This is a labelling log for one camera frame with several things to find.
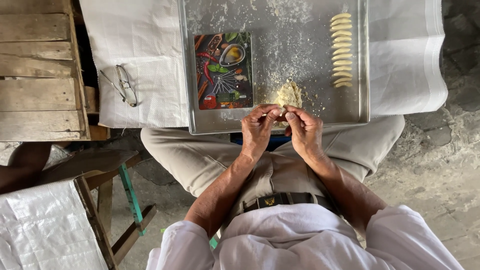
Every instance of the belt buckle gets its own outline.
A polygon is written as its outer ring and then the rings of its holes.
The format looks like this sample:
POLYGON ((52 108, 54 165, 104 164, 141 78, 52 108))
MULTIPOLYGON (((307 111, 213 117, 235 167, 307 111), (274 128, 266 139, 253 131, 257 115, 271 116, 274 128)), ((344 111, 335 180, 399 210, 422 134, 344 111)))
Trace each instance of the belt buckle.
POLYGON ((279 204, 283 204, 282 196, 280 193, 275 193, 272 195, 267 195, 267 196, 257 198, 257 205, 259 209, 272 207, 279 204))

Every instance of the gold emblem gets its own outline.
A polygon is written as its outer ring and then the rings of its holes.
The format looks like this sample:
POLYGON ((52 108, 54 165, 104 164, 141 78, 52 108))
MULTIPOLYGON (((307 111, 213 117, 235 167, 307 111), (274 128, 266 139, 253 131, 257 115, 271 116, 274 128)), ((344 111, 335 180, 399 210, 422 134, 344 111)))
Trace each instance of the gold emblem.
POLYGON ((273 205, 275 203, 275 198, 268 198, 268 199, 265 199, 265 204, 266 205, 273 205))

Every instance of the white shirt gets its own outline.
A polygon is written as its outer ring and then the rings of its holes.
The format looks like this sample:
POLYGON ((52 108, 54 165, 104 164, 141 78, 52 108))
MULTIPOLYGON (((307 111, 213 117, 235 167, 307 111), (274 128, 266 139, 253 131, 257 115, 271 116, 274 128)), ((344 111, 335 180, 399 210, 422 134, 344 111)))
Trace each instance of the white shirt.
POLYGON ((315 204, 277 205, 241 214, 210 251, 206 231, 169 226, 147 270, 463 269, 419 213, 406 206, 373 215, 363 249, 351 226, 315 204))

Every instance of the khaki pants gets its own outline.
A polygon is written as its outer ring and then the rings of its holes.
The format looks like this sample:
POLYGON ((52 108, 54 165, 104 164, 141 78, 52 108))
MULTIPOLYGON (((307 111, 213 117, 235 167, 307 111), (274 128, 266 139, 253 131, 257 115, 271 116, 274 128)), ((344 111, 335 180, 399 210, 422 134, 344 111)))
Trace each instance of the khaki pants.
MULTIPOLYGON (((363 126, 325 128, 324 152, 360 182, 378 164, 403 131, 402 115, 372 119, 363 126)), ((205 135, 167 128, 144 128, 142 142, 150 154, 195 197, 198 197, 240 154, 241 146, 205 135)), ((264 152, 250 173, 227 223, 257 197, 277 192, 309 192, 325 196, 322 181, 288 142, 264 152)))

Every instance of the shirt sleeve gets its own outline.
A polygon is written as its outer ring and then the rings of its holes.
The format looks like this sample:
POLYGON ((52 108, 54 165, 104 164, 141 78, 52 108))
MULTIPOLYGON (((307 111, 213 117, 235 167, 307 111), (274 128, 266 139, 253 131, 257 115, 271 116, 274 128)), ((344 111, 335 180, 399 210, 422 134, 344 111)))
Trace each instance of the shirt sleeve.
POLYGON ((165 230, 161 248, 150 252, 146 269, 209 270, 214 261, 205 229, 190 221, 179 221, 165 230))
POLYGON ((367 226, 366 250, 394 267, 461 270, 462 266, 433 234, 421 215, 405 205, 387 207, 367 226))

